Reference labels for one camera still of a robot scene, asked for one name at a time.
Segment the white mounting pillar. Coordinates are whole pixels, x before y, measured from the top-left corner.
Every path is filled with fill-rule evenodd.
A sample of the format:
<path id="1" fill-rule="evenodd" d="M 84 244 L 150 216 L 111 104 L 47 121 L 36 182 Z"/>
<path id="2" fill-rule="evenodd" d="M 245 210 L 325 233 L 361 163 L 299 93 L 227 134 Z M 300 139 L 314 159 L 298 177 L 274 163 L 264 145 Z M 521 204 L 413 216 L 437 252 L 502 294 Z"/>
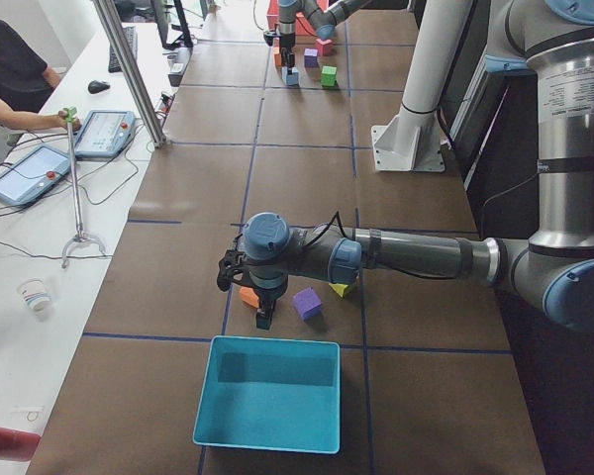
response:
<path id="1" fill-rule="evenodd" d="M 472 4 L 426 3 L 399 112 L 387 125 L 371 128 L 378 171 L 445 170 L 436 112 Z"/>

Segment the red cylinder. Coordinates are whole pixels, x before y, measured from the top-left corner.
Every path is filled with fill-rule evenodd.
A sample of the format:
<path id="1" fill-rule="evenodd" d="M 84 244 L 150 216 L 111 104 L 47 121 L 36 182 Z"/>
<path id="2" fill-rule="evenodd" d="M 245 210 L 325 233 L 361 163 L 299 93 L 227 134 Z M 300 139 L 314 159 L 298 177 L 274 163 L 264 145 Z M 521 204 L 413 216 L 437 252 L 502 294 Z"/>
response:
<path id="1" fill-rule="evenodd" d="M 41 437 L 33 432 L 0 427 L 0 460 L 29 461 Z"/>

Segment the green foam cube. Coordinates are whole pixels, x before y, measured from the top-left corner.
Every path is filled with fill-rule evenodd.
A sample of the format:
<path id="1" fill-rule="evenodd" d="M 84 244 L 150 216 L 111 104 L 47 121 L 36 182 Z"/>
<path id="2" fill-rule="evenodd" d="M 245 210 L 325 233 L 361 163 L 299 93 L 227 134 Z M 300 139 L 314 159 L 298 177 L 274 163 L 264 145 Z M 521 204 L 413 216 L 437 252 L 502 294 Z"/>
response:
<path id="1" fill-rule="evenodd" d="M 325 88 L 334 88 L 337 86 L 338 69 L 335 66 L 324 65 L 321 68 L 320 82 Z"/>

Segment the far teach pendant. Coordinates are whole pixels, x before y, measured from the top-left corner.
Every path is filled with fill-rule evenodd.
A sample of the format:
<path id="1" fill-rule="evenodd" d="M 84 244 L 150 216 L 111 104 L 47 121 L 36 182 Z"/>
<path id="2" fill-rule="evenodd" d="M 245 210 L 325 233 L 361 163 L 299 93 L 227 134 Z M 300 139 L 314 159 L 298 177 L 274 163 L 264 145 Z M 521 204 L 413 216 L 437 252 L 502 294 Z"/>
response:
<path id="1" fill-rule="evenodd" d="M 132 111 L 92 110 L 75 139 L 75 156 L 80 160 L 105 161 L 117 157 L 135 132 Z"/>

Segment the light blue cube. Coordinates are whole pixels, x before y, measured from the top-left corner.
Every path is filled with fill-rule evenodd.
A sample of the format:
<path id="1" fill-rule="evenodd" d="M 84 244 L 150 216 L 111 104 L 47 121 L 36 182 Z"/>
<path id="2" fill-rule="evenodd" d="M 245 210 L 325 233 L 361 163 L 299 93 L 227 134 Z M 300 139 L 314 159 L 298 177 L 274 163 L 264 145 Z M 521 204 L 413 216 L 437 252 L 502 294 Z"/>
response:
<path id="1" fill-rule="evenodd" d="M 297 68 L 282 69 L 282 80 L 286 86 L 298 86 L 299 77 L 299 70 Z"/>

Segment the teal plastic bin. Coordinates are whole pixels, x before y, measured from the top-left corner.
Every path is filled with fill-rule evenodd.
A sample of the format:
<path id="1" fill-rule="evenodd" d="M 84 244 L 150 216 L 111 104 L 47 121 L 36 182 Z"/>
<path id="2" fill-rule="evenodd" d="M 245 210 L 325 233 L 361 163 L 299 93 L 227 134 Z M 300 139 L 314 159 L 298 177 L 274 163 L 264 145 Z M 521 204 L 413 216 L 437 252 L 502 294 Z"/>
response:
<path id="1" fill-rule="evenodd" d="M 193 440 L 199 445 L 336 454 L 341 348 L 335 342 L 213 338 Z"/>

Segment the red plastic bin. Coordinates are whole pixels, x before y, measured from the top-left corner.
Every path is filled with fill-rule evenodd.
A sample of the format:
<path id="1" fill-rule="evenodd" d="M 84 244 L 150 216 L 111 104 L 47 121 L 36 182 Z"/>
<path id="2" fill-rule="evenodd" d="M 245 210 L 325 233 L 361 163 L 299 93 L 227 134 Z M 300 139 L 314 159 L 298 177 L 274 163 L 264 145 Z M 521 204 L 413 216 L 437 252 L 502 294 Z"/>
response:
<path id="1" fill-rule="evenodd" d="M 318 5 L 326 10 L 329 6 L 328 0 L 319 0 Z M 266 20 L 269 29 L 273 29 L 278 23 L 279 6 L 277 0 L 270 0 L 266 11 Z M 296 35 L 297 36 L 315 36 L 314 28 L 306 21 L 302 13 L 297 14 L 296 20 Z"/>

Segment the teach pendant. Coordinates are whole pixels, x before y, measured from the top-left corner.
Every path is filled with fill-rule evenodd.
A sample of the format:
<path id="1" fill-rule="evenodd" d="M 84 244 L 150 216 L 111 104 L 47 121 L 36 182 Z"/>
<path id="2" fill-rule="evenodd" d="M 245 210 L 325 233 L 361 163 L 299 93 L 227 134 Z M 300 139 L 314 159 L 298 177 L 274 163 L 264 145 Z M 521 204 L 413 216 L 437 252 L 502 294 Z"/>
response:
<path id="1" fill-rule="evenodd" d="M 67 153 L 39 145 L 0 175 L 0 202 L 12 207 L 36 202 L 69 170 Z"/>
<path id="2" fill-rule="evenodd" d="M 105 161 L 117 157 L 135 132 L 132 111 L 92 110 L 75 139 L 75 156 L 80 160 Z"/>

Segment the black computer mouse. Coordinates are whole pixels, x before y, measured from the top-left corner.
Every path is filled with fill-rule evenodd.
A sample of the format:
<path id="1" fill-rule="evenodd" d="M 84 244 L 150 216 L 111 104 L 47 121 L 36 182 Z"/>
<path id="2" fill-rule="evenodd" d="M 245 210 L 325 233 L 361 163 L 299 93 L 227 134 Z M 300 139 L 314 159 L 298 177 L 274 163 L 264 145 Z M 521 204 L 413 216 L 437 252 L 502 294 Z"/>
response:
<path id="1" fill-rule="evenodd" d="M 98 94 L 98 93 L 108 90 L 109 88 L 110 88 L 110 84 L 108 82 L 102 81 L 102 80 L 90 81 L 87 86 L 87 90 L 90 94 Z"/>

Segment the near purple foam cube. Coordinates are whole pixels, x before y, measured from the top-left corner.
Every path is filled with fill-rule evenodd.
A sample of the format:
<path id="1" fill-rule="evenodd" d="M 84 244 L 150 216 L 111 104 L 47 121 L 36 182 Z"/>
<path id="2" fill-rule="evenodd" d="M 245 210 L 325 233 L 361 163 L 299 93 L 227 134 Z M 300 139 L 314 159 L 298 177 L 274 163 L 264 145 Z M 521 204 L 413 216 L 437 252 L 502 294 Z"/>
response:
<path id="1" fill-rule="evenodd" d="M 302 321 L 310 320 L 322 312 L 323 303 L 312 287 L 296 293 L 292 298 L 292 302 Z"/>

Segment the right crimson foam cube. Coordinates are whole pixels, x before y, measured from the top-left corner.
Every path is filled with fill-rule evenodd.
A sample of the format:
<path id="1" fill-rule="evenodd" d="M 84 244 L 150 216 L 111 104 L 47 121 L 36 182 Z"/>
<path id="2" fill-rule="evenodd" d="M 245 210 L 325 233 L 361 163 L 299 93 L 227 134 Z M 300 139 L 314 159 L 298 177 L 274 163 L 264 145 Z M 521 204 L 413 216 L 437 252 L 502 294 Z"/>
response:
<path id="1" fill-rule="evenodd" d="M 315 46 L 318 51 L 318 56 L 329 56 L 333 53 L 334 50 L 334 41 L 333 40 L 322 40 L 316 39 Z"/>

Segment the near teach pendant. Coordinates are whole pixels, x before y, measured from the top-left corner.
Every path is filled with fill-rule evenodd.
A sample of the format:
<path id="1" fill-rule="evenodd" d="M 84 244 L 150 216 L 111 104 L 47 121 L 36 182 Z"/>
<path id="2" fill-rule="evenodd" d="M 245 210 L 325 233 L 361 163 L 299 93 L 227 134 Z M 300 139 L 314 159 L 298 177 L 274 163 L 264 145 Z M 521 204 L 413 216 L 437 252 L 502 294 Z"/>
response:
<path id="1" fill-rule="evenodd" d="M 67 153 L 39 145 L 0 175 L 0 202 L 12 207 L 36 202 L 69 170 Z"/>

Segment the near orange foam cube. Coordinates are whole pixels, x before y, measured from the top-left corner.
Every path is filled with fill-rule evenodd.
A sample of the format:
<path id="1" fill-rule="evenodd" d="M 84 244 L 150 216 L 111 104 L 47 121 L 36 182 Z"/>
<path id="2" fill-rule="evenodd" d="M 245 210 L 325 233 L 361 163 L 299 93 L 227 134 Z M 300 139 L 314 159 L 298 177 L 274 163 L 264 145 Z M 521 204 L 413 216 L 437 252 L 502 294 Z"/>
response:
<path id="1" fill-rule="evenodd" d="M 239 289 L 239 296 L 243 303 L 255 309 L 259 308 L 259 297 L 255 294 L 252 288 L 241 287 Z"/>

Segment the far orange foam cube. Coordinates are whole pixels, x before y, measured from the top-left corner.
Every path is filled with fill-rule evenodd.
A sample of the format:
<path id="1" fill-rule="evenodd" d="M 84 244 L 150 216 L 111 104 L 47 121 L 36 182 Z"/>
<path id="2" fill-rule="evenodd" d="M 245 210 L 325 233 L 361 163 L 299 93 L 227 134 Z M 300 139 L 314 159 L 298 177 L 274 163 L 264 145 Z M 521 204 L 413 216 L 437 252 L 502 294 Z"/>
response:
<path id="1" fill-rule="evenodd" d="M 280 47 L 280 43 L 279 43 L 278 39 L 275 39 L 273 42 L 272 54 L 273 54 L 274 65 L 277 68 L 280 68 L 282 66 L 282 55 L 281 55 L 281 47 Z"/>

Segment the orange foam cube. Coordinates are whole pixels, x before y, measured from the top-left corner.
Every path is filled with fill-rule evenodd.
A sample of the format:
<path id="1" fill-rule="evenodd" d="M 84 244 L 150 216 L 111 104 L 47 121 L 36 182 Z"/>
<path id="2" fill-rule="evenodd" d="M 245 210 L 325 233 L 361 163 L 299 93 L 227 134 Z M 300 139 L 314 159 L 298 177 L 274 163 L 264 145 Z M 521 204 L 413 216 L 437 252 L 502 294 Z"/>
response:
<path id="1" fill-rule="evenodd" d="M 273 42 L 272 54 L 273 54 L 274 65 L 277 68 L 280 68 L 282 66 L 282 55 L 281 55 L 281 47 L 280 47 L 280 43 L 279 43 L 278 39 L 275 39 Z"/>
<path id="2" fill-rule="evenodd" d="M 243 303 L 255 309 L 259 308 L 259 297 L 255 294 L 252 288 L 241 287 L 239 289 L 239 296 Z"/>

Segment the paper cup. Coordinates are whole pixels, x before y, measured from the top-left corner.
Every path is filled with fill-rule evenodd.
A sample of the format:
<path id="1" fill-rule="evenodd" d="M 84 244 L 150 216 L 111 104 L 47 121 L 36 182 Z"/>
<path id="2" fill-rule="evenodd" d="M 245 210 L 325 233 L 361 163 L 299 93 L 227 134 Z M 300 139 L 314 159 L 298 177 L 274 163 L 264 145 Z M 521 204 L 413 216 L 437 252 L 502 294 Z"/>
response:
<path id="1" fill-rule="evenodd" d="M 38 278 L 29 279 L 17 287 L 17 292 L 30 310 L 40 312 L 51 304 L 45 283 Z"/>

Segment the person in black shirt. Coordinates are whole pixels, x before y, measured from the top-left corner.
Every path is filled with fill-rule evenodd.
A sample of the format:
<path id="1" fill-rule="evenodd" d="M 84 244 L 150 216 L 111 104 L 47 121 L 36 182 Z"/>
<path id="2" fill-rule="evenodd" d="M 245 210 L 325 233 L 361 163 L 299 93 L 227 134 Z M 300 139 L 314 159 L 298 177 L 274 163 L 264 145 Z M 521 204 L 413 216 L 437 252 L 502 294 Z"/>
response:
<path id="1" fill-rule="evenodd" d="M 41 108 L 62 77 L 6 22 L 0 20 L 0 136 L 13 145 L 24 132 L 65 128 L 67 114 Z"/>

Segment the far purple foam cube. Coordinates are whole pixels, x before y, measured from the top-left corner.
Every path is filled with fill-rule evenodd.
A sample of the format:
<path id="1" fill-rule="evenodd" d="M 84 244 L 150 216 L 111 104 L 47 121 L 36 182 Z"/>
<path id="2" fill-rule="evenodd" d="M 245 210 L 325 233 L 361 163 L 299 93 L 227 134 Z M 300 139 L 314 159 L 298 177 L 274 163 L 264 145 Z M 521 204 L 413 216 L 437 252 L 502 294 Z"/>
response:
<path id="1" fill-rule="evenodd" d="M 303 63 L 306 68 L 319 67 L 319 52 L 316 48 L 305 48 L 303 51 Z"/>

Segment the purple foam cube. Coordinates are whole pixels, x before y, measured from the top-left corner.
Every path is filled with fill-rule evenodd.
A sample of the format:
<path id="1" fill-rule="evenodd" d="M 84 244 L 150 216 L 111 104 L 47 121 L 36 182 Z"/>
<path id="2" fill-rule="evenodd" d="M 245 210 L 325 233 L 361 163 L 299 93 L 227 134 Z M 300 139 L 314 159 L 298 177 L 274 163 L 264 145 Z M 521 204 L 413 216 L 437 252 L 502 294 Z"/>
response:
<path id="1" fill-rule="evenodd" d="M 305 48 L 303 51 L 303 63 L 306 68 L 319 67 L 319 52 L 316 48 Z"/>
<path id="2" fill-rule="evenodd" d="M 310 320 L 322 312 L 323 303 L 312 287 L 296 293 L 292 298 L 292 302 L 302 321 Z"/>

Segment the yellow foam cube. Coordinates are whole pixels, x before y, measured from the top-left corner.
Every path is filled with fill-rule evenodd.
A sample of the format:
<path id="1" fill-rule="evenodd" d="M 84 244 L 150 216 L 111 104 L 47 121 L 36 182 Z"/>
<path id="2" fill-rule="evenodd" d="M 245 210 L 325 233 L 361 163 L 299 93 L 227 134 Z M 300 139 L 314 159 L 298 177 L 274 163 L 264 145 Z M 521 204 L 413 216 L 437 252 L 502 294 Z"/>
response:
<path id="1" fill-rule="evenodd" d="M 330 283 L 329 286 L 340 298 L 348 297 L 352 292 L 354 292 L 357 289 L 356 282 L 352 282 L 349 284 Z"/>

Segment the aluminium frame post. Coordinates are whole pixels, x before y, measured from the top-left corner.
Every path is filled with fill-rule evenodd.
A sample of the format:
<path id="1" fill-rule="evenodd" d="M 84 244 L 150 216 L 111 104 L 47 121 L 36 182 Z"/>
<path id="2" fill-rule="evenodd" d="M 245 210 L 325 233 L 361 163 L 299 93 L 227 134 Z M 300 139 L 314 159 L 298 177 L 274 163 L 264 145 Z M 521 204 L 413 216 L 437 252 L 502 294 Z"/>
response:
<path id="1" fill-rule="evenodd" d="M 137 61 L 131 51 L 130 44 L 123 33 L 122 22 L 114 2 L 112 0 L 93 0 L 93 5 L 110 46 L 120 60 L 126 83 L 143 119 L 144 126 L 148 130 L 151 142 L 155 148 L 160 148 L 165 145 L 166 136 L 162 131 L 160 121 L 152 106 L 152 101 L 141 76 Z"/>

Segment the metal reacher grabber stick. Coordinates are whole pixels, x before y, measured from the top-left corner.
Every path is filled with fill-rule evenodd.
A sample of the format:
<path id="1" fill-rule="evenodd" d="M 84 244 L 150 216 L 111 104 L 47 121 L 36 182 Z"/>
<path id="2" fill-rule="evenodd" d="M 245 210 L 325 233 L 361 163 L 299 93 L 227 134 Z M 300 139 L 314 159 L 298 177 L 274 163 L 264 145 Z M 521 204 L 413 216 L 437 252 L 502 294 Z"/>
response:
<path id="1" fill-rule="evenodd" d="M 70 253 L 79 244 L 96 244 L 99 248 L 99 252 L 102 256 L 106 255 L 106 247 L 101 238 L 96 235 L 88 233 L 84 229 L 80 195 L 78 188 L 78 180 L 76 173 L 76 156 L 75 156 L 75 142 L 74 142 L 74 123 L 76 119 L 76 108 L 67 107 L 63 109 L 65 113 L 65 125 L 67 130 L 67 143 L 68 143 L 68 157 L 69 157 L 69 172 L 70 172 L 70 183 L 72 190 L 73 199 L 73 211 L 75 218 L 75 235 L 64 245 L 61 255 L 61 268 L 66 269 L 69 265 Z"/>

